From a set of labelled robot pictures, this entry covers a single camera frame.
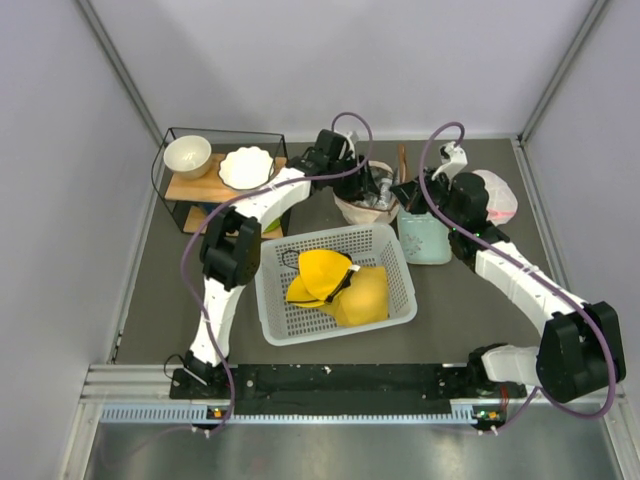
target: floor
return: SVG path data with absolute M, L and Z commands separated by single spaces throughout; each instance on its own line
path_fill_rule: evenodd
M 422 142 L 404 142 L 411 174 L 416 175 Z M 307 144 L 289 144 L 289 155 Z M 504 178 L 519 202 L 504 231 L 532 263 L 548 273 L 544 250 L 509 140 L 464 142 L 469 169 L 488 169 Z M 374 159 L 396 162 L 396 142 L 376 142 Z M 437 165 L 434 149 L 429 164 Z M 293 208 L 289 234 L 346 225 L 328 189 Z M 199 314 L 181 283 L 179 262 L 189 237 L 178 231 L 162 204 L 156 205 L 145 245 L 117 363 L 159 364 L 184 354 Z M 202 287 L 197 254 L 189 261 L 192 281 Z M 262 335 L 255 288 L 240 299 L 231 333 L 233 363 L 454 363 L 470 351 L 496 342 L 531 346 L 533 326 L 498 292 L 455 259 L 447 265 L 411 266 L 418 315 L 404 325 L 358 335 L 275 347 Z
M 429 425 L 231 425 L 210 440 L 188 428 L 158 437 L 166 428 L 101 424 L 85 479 L 623 478 L 602 420 L 540 404 L 498 437 Z

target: bowl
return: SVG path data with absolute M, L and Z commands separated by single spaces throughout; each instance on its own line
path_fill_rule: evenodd
M 199 135 L 180 137 L 165 149 L 164 164 L 187 180 L 200 178 L 211 167 L 211 144 Z

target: blue object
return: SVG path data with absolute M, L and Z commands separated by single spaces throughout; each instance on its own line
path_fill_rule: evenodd
M 398 236 L 407 263 L 442 265 L 451 260 L 449 229 L 430 213 L 398 212 Z

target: wall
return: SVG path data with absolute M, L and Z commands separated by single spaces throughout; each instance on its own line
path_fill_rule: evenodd
M 628 380 L 640 413 L 640 270 L 636 146 L 640 3 L 611 2 L 530 145 L 575 292 L 620 316 Z
M 56 474 L 104 361 L 153 143 L 68 0 L 0 15 L 0 478 Z
M 593 0 L 92 0 L 162 128 L 519 133 Z

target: wooden shelf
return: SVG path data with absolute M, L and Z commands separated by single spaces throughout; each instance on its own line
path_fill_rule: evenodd
M 183 231 L 185 233 L 195 232 L 200 226 L 200 224 L 202 223 L 202 221 L 204 220 L 204 218 L 205 218 L 205 213 L 200 208 L 191 207 L 189 209 L 189 215 L 187 216 L 187 221 L 184 224 Z M 282 227 L 278 227 L 269 233 L 262 234 L 262 238 L 267 238 L 267 239 L 282 238 L 282 237 L 283 237 Z
M 180 175 L 173 175 L 165 194 L 165 199 L 171 201 L 222 203 L 238 196 L 239 192 L 222 183 L 218 175 L 220 162 L 224 160 L 226 155 L 213 153 L 211 156 L 213 157 L 211 168 L 204 176 L 196 180 L 185 180 Z M 284 167 L 286 162 L 287 159 L 285 157 L 276 158 L 275 174 Z

